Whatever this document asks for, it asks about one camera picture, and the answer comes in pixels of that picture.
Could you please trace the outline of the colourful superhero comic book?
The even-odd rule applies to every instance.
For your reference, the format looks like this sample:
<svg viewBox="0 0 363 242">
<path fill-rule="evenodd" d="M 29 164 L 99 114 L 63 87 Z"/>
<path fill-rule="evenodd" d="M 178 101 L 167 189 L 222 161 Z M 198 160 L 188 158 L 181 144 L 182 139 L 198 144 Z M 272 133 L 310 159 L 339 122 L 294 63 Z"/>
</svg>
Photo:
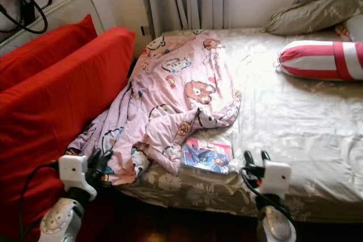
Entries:
<svg viewBox="0 0 363 242">
<path fill-rule="evenodd" d="M 228 174 L 233 159 L 229 145 L 187 138 L 182 146 L 182 164 L 218 174 Z"/>
</svg>

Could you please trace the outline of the pink cartoon print blanket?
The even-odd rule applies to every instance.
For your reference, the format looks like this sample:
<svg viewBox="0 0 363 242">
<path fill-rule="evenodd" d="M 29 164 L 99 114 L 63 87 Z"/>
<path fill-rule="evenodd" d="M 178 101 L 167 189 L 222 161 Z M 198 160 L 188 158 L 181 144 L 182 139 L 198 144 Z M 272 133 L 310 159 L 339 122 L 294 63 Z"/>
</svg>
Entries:
<svg viewBox="0 0 363 242">
<path fill-rule="evenodd" d="M 240 105 L 225 48 L 214 32 L 160 36 L 138 58 L 124 89 L 66 154 L 101 152 L 112 185 L 134 182 L 150 165 L 176 175 L 184 141 L 196 130 L 232 125 Z"/>
</svg>

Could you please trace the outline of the bed with beige floral sheet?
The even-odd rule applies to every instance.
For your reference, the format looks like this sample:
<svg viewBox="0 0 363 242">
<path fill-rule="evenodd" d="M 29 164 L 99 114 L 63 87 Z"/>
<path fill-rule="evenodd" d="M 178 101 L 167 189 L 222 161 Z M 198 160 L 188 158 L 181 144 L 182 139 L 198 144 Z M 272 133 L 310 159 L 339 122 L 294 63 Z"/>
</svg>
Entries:
<svg viewBox="0 0 363 242">
<path fill-rule="evenodd" d="M 243 152 L 267 151 L 290 164 L 285 204 L 302 222 L 363 222 L 363 82 L 289 77 L 276 66 L 298 40 L 337 41 L 332 31 L 277 36 L 259 28 L 218 30 L 241 113 L 233 125 L 200 130 L 196 138 L 230 144 L 227 175 L 183 166 L 178 175 L 153 164 L 120 192 L 156 206 L 254 216 L 256 206 L 238 169 Z"/>
</svg>

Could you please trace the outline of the large red cushion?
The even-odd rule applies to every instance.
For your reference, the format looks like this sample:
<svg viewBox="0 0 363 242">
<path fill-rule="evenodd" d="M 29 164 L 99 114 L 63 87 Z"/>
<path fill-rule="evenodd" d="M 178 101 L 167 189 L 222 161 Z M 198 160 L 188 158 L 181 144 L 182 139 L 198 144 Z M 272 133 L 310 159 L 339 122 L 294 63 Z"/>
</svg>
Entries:
<svg viewBox="0 0 363 242">
<path fill-rule="evenodd" d="M 20 236 L 18 204 L 26 179 L 57 160 L 127 82 L 135 34 L 112 28 L 68 57 L 0 93 L 0 233 Z M 40 169 L 29 182 L 23 224 L 41 219 L 62 195 L 55 171 Z"/>
</svg>

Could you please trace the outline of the red white striped shield bolster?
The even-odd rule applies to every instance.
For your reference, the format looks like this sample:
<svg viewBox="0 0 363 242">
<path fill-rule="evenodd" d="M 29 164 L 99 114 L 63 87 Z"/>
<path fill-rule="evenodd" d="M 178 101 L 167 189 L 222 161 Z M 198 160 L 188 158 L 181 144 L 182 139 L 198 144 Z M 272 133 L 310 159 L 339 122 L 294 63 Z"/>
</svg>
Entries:
<svg viewBox="0 0 363 242">
<path fill-rule="evenodd" d="M 363 80 L 363 43 L 293 41 L 278 57 L 282 72 L 318 80 Z"/>
</svg>

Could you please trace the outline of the flat red cushion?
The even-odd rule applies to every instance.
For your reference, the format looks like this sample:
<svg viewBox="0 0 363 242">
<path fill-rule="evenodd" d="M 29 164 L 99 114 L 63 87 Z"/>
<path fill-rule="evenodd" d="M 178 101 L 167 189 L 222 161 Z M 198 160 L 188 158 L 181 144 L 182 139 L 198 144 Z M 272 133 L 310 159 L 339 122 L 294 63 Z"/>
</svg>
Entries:
<svg viewBox="0 0 363 242">
<path fill-rule="evenodd" d="M 37 37 L 0 59 L 0 90 L 6 90 L 68 57 L 98 36 L 92 16 Z"/>
</svg>

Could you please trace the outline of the pale green quilted mattress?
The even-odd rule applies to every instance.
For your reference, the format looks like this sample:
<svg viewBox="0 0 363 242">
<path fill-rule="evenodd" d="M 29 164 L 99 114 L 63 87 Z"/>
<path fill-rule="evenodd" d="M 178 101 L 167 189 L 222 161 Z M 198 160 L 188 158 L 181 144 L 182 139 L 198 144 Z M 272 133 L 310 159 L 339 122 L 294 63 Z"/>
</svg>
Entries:
<svg viewBox="0 0 363 242">
<path fill-rule="evenodd" d="M 49 34 L 55 29 L 68 24 L 78 23 L 82 19 L 85 19 L 86 16 L 91 16 L 96 34 L 101 35 L 106 31 L 106 27 L 100 20 L 98 10 L 94 6 L 93 0 L 60 1 L 51 8 L 44 9 L 44 14 L 46 17 L 45 21 L 42 17 L 39 17 L 36 21 L 29 24 L 28 27 L 32 30 L 41 30 L 46 27 L 46 33 Z M 4 56 L 40 36 L 40 34 L 20 30 L 1 43 L 0 55 Z"/>
</svg>

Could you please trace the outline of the olive floral pillow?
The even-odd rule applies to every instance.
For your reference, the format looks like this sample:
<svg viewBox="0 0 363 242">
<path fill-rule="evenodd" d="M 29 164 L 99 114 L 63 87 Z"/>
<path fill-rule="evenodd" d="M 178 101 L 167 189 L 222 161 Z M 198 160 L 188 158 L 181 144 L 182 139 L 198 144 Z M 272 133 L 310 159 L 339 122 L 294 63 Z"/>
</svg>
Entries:
<svg viewBox="0 0 363 242">
<path fill-rule="evenodd" d="M 363 0 L 308 0 L 276 11 L 263 26 L 274 35 L 303 35 L 363 14 Z"/>
</svg>

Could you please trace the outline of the small white pillow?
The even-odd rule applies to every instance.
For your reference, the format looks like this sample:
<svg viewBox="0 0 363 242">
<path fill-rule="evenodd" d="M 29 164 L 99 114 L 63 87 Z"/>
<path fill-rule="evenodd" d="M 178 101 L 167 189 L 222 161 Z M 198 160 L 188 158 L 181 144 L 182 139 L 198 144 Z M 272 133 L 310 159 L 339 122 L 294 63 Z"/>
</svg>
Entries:
<svg viewBox="0 0 363 242">
<path fill-rule="evenodd" d="M 363 14 L 353 16 L 336 25 L 335 32 L 343 41 L 363 43 Z"/>
</svg>

